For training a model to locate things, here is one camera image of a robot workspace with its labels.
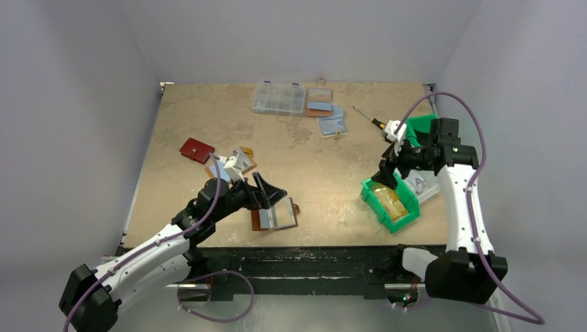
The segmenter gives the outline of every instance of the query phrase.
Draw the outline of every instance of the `green plastic basket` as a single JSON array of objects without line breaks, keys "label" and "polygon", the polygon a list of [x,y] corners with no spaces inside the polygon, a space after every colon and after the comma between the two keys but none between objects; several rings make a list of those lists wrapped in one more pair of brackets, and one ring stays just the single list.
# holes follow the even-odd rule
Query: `green plastic basket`
[{"label": "green plastic basket", "polygon": [[[406,124],[408,128],[406,130],[406,137],[412,146],[421,146],[416,139],[414,130],[421,131],[423,133],[430,133],[430,122],[434,119],[436,119],[434,114],[407,119]],[[397,219],[396,221],[391,221],[391,217],[389,217],[389,214],[383,208],[377,197],[375,197],[375,194],[373,194],[371,191],[371,187],[376,185],[377,182],[371,180],[371,178],[368,178],[361,183],[363,185],[363,189],[361,190],[361,197],[363,198],[363,201],[369,204],[373,212],[375,212],[377,215],[377,220],[379,220],[379,222],[382,223],[391,233],[397,232],[402,227],[408,225],[420,216],[420,206],[416,196],[411,192],[411,190],[404,183],[401,177],[399,177],[399,175],[393,174],[393,176],[397,181],[397,188],[395,189],[395,193],[399,197],[401,204],[404,204],[406,211],[408,211],[407,215]]]}]

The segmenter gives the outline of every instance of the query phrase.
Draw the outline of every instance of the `robotic arm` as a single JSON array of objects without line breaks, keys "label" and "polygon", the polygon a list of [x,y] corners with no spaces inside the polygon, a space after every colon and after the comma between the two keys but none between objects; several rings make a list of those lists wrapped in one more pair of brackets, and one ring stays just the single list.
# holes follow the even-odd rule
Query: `robotic arm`
[{"label": "robotic arm", "polygon": [[404,139],[406,125],[391,121],[383,131],[392,144],[383,153],[379,171],[371,178],[395,189],[396,169],[402,178],[410,170],[430,170],[438,177],[446,206],[449,239],[446,252],[439,257],[419,248],[405,248],[398,268],[403,268],[424,280],[431,297],[452,299],[476,304],[485,303],[496,288],[495,282],[482,265],[476,242],[491,269],[502,280],[507,273],[507,261],[497,257],[487,237],[481,215],[478,186],[472,186],[472,206],[478,237],[473,235],[467,207],[467,187],[479,163],[474,147],[461,145],[458,138],[458,120],[440,118],[431,123],[430,134],[421,147],[412,147]]},{"label": "robotic arm", "polygon": [[[116,323],[118,315],[147,297],[150,291],[205,275],[209,272],[206,258],[197,245],[215,232],[216,222],[241,208],[269,209],[287,195],[285,190],[265,182],[259,173],[253,173],[257,185],[253,187],[238,169],[234,169],[232,163],[227,166],[225,170],[231,175],[231,187],[222,179],[209,180],[197,198],[189,201],[186,208],[172,219],[171,224],[166,225],[157,235],[114,261],[93,270],[83,264],[71,273],[59,303],[65,315],[70,314],[82,295],[95,283],[110,275],[91,290],[73,314],[71,323],[78,332],[108,331]],[[218,195],[218,199],[211,214],[194,228],[210,209],[215,195]],[[182,232],[182,236],[169,239]],[[115,268],[126,259],[131,259],[128,264],[120,269]]]}]

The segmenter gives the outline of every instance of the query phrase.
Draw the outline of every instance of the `yellow package in bin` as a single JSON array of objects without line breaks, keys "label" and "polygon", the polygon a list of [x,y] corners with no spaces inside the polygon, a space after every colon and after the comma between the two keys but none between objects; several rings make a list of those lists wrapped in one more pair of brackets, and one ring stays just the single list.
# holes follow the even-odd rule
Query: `yellow package in bin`
[{"label": "yellow package in bin", "polygon": [[402,204],[399,200],[397,194],[389,187],[386,187],[381,183],[377,183],[371,187],[371,191],[373,194],[375,194],[375,197],[377,197],[377,200],[380,202],[381,206],[383,206],[383,208],[389,214],[391,221],[396,221],[408,214],[408,211],[404,207],[404,204]]}]

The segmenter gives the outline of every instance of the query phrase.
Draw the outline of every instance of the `wooden table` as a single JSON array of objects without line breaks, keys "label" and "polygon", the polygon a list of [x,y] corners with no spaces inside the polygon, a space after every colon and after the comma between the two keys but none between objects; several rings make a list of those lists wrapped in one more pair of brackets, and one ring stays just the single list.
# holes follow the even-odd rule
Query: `wooden table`
[{"label": "wooden table", "polygon": [[[388,144],[352,106],[381,121],[400,119],[424,94],[422,84],[329,82],[325,88],[334,91],[334,102],[345,109],[349,133],[339,139],[321,138],[315,118],[254,113],[251,104],[255,84],[167,85],[125,246],[137,246],[156,234],[209,179],[204,165],[179,153],[189,137],[212,145],[222,156],[229,156],[237,147],[252,148],[258,164],[254,171],[287,190],[301,209],[297,228],[268,232],[253,232],[250,213],[240,210],[221,220],[203,246],[446,243],[441,194],[425,202],[422,216],[395,234],[377,222],[360,197],[361,181],[377,171]],[[413,115],[430,112],[428,103],[421,103]]]}]

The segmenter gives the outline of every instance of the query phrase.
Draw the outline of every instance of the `screwdriver handle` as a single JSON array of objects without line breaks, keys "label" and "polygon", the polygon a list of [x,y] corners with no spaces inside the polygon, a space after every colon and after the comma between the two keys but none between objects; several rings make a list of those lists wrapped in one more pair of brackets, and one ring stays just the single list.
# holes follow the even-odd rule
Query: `screwdriver handle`
[{"label": "screwdriver handle", "polygon": [[385,123],[383,123],[383,122],[379,121],[379,120],[378,120],[378,119],[376,119],[376,118],[373,118],[373,119],[371,120],[371,123],[372,123],[372,124],[374,124],[374,125],[376,125],[376,126],[378,126],[378,127],[381,129],[381,130],[384,130],[384,129],[385,129]]}]

